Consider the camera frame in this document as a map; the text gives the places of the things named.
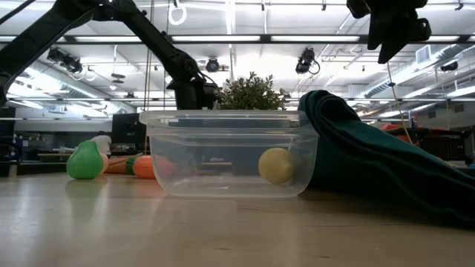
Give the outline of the clear plastic tupperware container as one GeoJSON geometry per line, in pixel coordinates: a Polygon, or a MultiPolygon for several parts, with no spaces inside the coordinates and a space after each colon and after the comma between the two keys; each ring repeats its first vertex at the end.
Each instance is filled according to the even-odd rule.
{"type": "Polygon", "coordinates": [[[309,185],[318,134],[303,111],[148,111],[140,114],[151,156],[177,167],[160,186],[179,197],[295,197],[309,185]],[[260,176],[270,148],[292,155],[292,179],[275,185],[260,176]]]}

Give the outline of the ceiling air vent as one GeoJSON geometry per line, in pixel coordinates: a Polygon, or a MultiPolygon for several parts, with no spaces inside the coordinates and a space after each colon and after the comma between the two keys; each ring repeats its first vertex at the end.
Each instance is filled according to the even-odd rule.
{"type": "Polygon", "coordinates": [[[416,62],[418,65],[429,61],[430,58],[431,58],[431,46],[429,44],[425,45],[424,47],[416,51],[416,62]]]}

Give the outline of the dark green cloth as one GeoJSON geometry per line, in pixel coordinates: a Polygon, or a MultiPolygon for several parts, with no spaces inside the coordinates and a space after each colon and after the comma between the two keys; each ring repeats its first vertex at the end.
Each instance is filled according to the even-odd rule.
{"type": "Polygon", "coordinates": [[[475,228],[475,177],[367,125],[324,90],[305,93],[298,109],[319,135],[310,186],[393,199],[444,223],[475,228]]]}

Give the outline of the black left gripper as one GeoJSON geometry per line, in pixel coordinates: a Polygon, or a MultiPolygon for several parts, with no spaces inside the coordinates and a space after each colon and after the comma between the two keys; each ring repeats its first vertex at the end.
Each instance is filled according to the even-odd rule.
{"type": "Polygon", "coordinates": [[[166,87],[173,90],[178,110],[201,110],[203,108],[203,83],[172,80],[166,87]]]}

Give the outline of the black crate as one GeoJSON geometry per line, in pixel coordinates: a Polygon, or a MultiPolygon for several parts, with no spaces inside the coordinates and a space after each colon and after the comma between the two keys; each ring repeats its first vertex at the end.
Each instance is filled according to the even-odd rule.
{"type": "Polygon", "coordinates": [[[444,161],[464,162],[470,165],[474,156],[467,151],[466,142],[472,131],[448,131],[431,128],[410,128],[408,135],[403,128],[388,130],[391,134],[405,142],[412,142],[416,147],[444,161]]]}

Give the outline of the black background monitor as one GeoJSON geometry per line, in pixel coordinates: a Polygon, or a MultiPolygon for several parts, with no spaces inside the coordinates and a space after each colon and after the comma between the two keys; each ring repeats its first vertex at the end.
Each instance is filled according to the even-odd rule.
{"type": "Polygon", "coordinates": [[[114,114],[111,141],[114,145],[131,145],[134,151],[144,150],[146,126],[138,113],[114,114]]]}

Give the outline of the orange toy vegetable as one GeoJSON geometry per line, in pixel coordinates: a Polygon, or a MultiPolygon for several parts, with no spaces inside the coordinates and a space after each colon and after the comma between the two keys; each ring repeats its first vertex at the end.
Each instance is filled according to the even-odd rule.
{"type": "Polygon", "coordinates": [[[156,179],[175,174],[177,167],[163,156],[132,156],[126,161],[125,170],[141,179],[156,179]]]}

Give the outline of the small artificial green shrub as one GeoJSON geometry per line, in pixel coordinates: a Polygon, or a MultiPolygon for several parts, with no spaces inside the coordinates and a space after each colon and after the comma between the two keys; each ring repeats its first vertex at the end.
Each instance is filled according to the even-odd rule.
{"type": "Polygon", "coordinates": [[[217,110],[260,110],[285,111],[281,93],[274,91],[274,76],[265,78],[250,72],[249,77],[234,81],[229,79],[221,89],[214,103],[217,110]]]}

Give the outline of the orange cloth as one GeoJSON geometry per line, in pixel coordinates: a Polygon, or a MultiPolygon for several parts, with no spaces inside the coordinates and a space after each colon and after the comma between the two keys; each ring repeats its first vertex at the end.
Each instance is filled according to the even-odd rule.
{"type": "Polygon", "coordinates": [[[105,173],[133,175],[133,166],[136,160],[137,156],[121,156],[110,158],[108,160],[108,167],[105,169],[105,173]]]}

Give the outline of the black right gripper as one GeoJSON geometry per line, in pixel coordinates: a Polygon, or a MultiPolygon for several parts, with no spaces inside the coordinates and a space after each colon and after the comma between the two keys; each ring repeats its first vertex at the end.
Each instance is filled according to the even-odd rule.
{"type": "Polygon", "coordinates": [[[417,9],[428,0],[347,0],[355,19],[370,14],[369,40],[381,42],[378,63],[388,63],[407,42],[421,42],[432,34],[430,22],[417,9]]]}

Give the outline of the green toy pear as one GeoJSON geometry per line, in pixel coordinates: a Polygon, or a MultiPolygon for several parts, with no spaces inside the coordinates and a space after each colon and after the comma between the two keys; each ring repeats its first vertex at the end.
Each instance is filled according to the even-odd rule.
{"type": "Polygon", "coordinates": [[[102,155],[93,141],[80,143],[66,164],[67,173],[73,179],[94,179],[102,168],[102,155]]]}

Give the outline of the person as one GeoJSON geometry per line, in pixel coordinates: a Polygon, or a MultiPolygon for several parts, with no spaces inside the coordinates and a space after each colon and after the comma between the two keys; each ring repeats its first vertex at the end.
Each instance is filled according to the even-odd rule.
{"type": "Polygon", "coordinates": [[[106,132],[100,131],[95,137],[91,139],[91,141],[96,143],[96,146],[101,154],[105,154],[107,156],[111,155],[111,138],[106,132]]]}

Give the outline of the yellow toy lemon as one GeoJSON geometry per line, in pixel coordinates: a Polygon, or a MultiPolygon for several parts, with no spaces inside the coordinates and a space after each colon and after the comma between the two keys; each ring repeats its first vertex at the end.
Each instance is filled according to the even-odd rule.
{"type": "Polygon", "coordinates": [[[283,148],[270,148],[258,160],[258,171],[267,182],[280,185],[289,182],[294,172],[292,155],[283,148]]]}

